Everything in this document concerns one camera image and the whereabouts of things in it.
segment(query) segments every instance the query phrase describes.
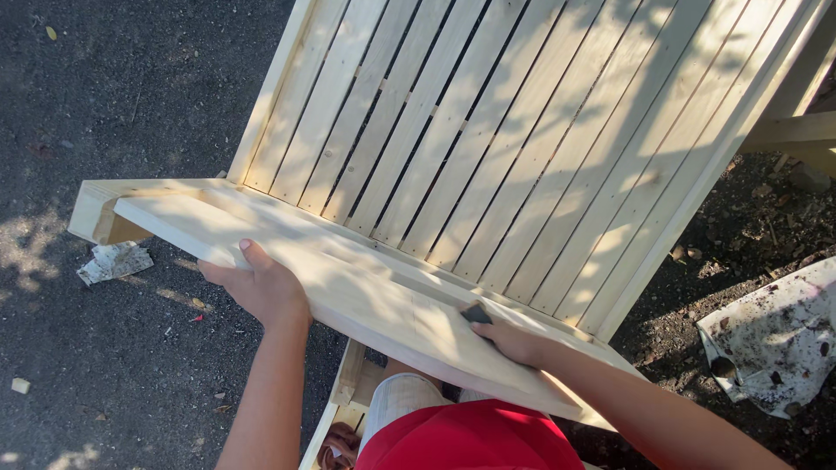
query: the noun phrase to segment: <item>adirondack chair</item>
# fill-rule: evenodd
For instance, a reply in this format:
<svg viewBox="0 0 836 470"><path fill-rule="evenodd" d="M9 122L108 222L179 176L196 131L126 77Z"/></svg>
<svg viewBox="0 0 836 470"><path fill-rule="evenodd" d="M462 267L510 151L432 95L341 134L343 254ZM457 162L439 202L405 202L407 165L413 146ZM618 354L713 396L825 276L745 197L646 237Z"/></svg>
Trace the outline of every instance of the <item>adirondack chair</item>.
<svg viewBox="0 0 836 470"><path fill-rule="evenodd" d="M249 237L288 265L353 339L313 453L335 419L362 431L364 345L612 429L458 308L640 376L607 342L828 7L297 0L226 178L84 181L69 231L241 268Z"/></svg>

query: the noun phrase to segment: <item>person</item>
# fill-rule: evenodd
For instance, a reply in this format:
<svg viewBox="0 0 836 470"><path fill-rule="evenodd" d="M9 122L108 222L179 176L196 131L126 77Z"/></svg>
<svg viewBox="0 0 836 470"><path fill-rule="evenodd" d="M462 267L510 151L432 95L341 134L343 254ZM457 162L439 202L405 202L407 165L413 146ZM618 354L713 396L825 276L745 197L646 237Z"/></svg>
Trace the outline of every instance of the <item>person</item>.
<svg viewBox="0 0 836 470"><path fill-rule="evenodd" d="M313 318L289 269L252 240L243 239L240 248L253 271L198 263L206 280L223 286L264 326L217 468L297 468ZM789 468L720 417L634 375L500 319L472 329L511 360L561 380L660 468ZM438 380L394 360L385 377L367 414L358 470L583 468L543 414L478 399L484 396L447 405Z"/></svg>

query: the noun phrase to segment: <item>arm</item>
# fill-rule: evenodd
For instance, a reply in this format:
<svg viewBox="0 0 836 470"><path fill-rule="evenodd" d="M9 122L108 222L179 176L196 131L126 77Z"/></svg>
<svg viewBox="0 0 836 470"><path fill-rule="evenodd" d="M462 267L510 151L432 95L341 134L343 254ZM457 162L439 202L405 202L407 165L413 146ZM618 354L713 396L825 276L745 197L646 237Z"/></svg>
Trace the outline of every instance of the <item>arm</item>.
<svg viewBox="0 0 836 470"><path fill-rule="evenodd" d="M222 285L264 325L264 336L216 468L298 466L305 343L313 321L304 289L289 269L250 240L241 251L253 271L198 262L206 280Z"/></svg>
<svg viewBox="0 0 836 470"><path fill-rule="evenodd" d="M686 398L501 319L493 321L472 328L510 359L562 381L659 468L789 468Z"/></svg>

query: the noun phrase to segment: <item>red shirt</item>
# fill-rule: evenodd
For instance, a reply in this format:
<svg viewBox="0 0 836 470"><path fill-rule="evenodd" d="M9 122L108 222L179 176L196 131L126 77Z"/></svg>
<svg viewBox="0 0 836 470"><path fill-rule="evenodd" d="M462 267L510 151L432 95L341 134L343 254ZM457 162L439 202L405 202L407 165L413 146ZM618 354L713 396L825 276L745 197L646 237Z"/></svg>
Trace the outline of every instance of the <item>red shirt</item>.
<svg viewBox="0 0 836 470"><path fill-rule="evenodd" d="M355 470L583 470L542 413L499 400L433 406L403 416L366 443Z"/></svg>

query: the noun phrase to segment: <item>black sanding block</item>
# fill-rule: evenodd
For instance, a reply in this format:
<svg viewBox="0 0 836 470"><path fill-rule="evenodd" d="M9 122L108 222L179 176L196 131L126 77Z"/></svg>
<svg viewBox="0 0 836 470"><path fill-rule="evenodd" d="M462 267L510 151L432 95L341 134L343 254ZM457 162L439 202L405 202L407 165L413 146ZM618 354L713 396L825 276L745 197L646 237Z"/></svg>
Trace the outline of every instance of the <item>black sanding block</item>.
<svg viewBox="0 0 836 470"><path fill-rule="evenodd" d="M490 323L493 324L491 321L491 316L487 314L485 308L485 304L478 300L474 300L470 305L467 306L466 309L461 310L459 313L461 316L465 317L465 319L470 323Z"/></svg>

